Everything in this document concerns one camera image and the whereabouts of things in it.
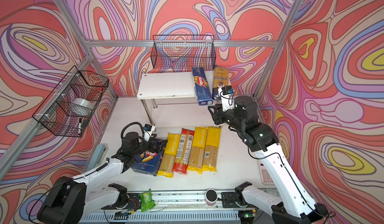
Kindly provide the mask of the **blue Barilla rigatoni box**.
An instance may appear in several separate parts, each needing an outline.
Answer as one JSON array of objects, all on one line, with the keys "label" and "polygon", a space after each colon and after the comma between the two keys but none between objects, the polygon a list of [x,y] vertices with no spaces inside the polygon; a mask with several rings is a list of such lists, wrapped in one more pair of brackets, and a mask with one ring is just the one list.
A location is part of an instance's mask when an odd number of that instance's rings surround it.
[{"label": "blue Barilla rigatoni box", "polygon": [[157,176],[162,158],[154,158],[153,155],[153,152],[150,151],[143,152],[136,157],[136,161],[131,166],[131,169],[135,173]]}]

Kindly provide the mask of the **blue Barilla spaghetti box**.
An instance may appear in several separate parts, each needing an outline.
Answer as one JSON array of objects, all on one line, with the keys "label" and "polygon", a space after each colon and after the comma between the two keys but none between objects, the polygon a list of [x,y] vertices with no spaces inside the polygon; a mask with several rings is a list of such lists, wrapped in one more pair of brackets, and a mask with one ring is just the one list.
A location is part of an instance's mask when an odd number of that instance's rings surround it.
[{"label": "blue Barilla spaghetti box", "polygon": [[197,102],[199,106],[212,105],[213,98],[203,67],[192,68]]}]

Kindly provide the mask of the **clear blue spaghetti bag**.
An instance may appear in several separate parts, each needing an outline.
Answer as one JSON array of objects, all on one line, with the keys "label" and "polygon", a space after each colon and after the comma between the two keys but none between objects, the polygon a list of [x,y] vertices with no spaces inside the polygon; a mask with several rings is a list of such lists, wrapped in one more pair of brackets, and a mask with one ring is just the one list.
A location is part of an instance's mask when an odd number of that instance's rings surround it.
[{"label": "clear blue spaghetti bag", "polygon": [[229,71],[227,68],[216,66],[214,68],[214,80],[213,80],[213,89],[212,89],[212,97],[213,100],[219,100],[219,88],[224,86],[229,86]]}]

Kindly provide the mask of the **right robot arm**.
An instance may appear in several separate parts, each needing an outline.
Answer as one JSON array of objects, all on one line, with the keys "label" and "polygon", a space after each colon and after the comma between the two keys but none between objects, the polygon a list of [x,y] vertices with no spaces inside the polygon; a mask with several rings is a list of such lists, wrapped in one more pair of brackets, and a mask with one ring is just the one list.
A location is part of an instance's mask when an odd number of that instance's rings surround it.
[{"label": "right robot arm", "polygon": [[274,197],[245,182],[235,189],[241,202],[257,207],[276,224],[312,224],[329,218],[327,207],[317,203],[299,181],[272,128],[259,121],[258,104],[252,97],[224,97],[208,110],[216,125],[227,124],[248,147],[249,155],[261,161],[280,194]]}]

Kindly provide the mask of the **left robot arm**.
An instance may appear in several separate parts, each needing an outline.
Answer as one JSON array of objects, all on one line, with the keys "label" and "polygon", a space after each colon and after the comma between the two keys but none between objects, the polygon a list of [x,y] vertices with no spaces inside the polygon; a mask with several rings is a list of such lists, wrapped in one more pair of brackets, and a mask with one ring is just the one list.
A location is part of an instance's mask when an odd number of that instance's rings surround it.
[{"label": "left robot arm", "polygon": [[97,187],[127,171],[141,154],[146,151],[159,153],[166,144],[167,140],[158,139],[156,134],[140,136],[129,132],[122,138],[117,153],[104,164],[72,178],[59,178],[38,211],[38,221],[44,224],[77,224],[86,215],[107,206],[125,209],[129,203],[127,188],[110,184],[97,191]]}]

